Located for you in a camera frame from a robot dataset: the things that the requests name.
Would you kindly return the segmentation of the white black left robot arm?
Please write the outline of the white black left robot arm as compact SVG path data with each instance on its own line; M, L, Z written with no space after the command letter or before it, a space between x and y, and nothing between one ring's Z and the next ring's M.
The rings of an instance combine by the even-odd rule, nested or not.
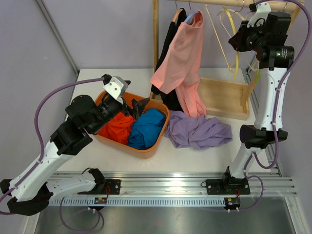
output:
M32 216L44 210L50 202L68 195L102 193L106 179L97 168L54 183L48 182L48 179L61 165L90 144L93 141L90 136L96 135L117 114L139 119L149 101L149 98L132 99L132 105L129 106L125 99L117 101L109 94L104 94L100 104L96 104L88 95L74 98L65 109L67 120L50 136L36 160L17 178L1 181L2 193L11 196L6 215Z

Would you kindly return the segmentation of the purple t shirt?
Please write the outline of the purple t shirt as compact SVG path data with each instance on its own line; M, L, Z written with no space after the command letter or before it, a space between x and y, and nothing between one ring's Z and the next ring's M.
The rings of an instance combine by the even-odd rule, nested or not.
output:
M229 124L216 117L190 117L181 111L170 111L164 136L175 148L191 147L196 150L221 146L233 140Z

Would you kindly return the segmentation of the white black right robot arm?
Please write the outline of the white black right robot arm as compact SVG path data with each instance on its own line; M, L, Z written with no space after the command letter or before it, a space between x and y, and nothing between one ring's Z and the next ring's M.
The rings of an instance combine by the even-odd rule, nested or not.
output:
M240 128L241 146L234 162L227 167L221 179L205 181L209 195L248 195L248 170L258 154L268 145L285 141L288 133L282 129L281 112L284 88L293 63L294 48L286 46L291 16L285 12L253 15L242 21L229 44L238 52L254 51L259 62L260 95L258 113L253 125Z

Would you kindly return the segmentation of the light blue clothes hanger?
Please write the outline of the light blue clothes hanger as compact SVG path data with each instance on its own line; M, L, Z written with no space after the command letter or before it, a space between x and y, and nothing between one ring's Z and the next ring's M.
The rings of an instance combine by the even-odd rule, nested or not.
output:
M184 23L191 25L194 21L195 16L199 13L199 11L198 10L196 10L196 11L192 10L191 1L189 1L189 9L190 9L190 12L189 12L188 16L186 17L186 19L184 20Z

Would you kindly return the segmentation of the green clothes hanger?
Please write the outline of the green clothes hanger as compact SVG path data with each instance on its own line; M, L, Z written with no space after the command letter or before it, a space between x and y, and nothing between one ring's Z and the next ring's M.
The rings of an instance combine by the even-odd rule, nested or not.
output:
M261 78L261 72L260 72L260 70L258 70L254 74L253 78L251 79L251 82L248 85L248 92L249 92L249 94L251 94L253 92L253 90L255 89L255 87L256 87L257 83L259 82L260 78Z

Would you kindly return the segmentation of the pink t shirt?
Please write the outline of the pink t shirt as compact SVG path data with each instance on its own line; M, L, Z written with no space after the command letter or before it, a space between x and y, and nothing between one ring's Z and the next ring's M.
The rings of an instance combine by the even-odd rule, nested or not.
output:
M191 25L182 22L170 45L169 69L158 68L151 78L151 83L166 94L175 89L183 112L190 117L207 114L206 105L197 91L203 32L202 11L195 16Z

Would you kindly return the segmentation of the blue t shirt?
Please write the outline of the blue t shirt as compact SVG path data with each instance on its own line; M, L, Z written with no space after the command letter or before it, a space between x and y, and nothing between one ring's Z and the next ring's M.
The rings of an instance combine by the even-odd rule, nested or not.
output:
M164 126L165 116L157 109L149 109L132 124L127 146L147 150L155 145Z

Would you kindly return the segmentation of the cream clothes hanger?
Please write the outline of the cream clothes hanger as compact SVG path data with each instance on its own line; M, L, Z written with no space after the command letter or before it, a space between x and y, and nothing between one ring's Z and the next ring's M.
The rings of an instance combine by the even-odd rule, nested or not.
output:
M235 23L234 23L234 17L238 17L240 18L241 20L247 20L248 19L248 14L246 16L242 16L238 11L235 11L233 9L230 9L230 8L227 8L226 6L222 6L223 9L220 10L218 13L217 13L217 16L219 16L219 20L220 20L220 23L221 25L223 26L224 30L226 31L226 33L228 34L228 36L231 38L234 34L236 34L236 32L238 31L236 26L235 26ZM223 20L224 20L224 17L227 16L228 17L228 20L230 22L230 26L231 26L231 29L232 29L232 32L230 33L226 26L224 25L223 23ZM241 54L241 57L246 61L248 67L254 71L254 72L257 72L258 69L259 69L259 62L255 61L255 62L248 62L247 61L247 58ZM235 62L229 66L229 70L232 72L232 67L235 65L235 68L238 68L239 66L239 58L240 58L240 55L239 53L237 52L236 55L235 55Z

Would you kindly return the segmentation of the orange t shirt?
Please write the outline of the orange t shirt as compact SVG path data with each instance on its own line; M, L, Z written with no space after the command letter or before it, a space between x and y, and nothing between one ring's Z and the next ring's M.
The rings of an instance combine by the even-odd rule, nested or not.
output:
M126 145L134 122L135 119L132 116L125 116L123 113L118 113L99 130L98 135Z

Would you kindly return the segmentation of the yellow clothes hanger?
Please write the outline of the yellow clothes hanger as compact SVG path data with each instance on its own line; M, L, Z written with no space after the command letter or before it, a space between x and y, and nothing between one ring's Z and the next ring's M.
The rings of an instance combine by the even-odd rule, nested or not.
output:
M214 35L215 35L216 40L218 42L218 45L219 45L219 48L221 50L222 56L224 58L226 66L227 66L227 68L229 70L229 66L232 65L235 62L235 55L236 55L237 52L234 53L233 61L230 61L229 58L228 58L228 53L225 51L225 47L224 47L226 39L230 39L230 37L228 36L228 34L224 30L223 26L221 25L220 20L219 20L219 16L217 16L217 14L216 14L216 17L218 18L218 24L220 25L220 27L223 29L224 32L220 33L221 31L217 29L216 21L213 19L213 16L212 16L212 14L210 12L210 5L209 4L205 4L205 10L206 10L208 19L210 20L211 26L213 28L213 32L214 32ZM229 22L227 16L224 17L223 23L226 26L227 30L231 33L232 29L231 29L230 22ZM239 66L238 66L238 68L235 68L235 65L232 67L232 72L229 70L229 72L232 73L232 75L233 75L232 76L233 80L236 80L236 78L238 76L238 70L239 70Z

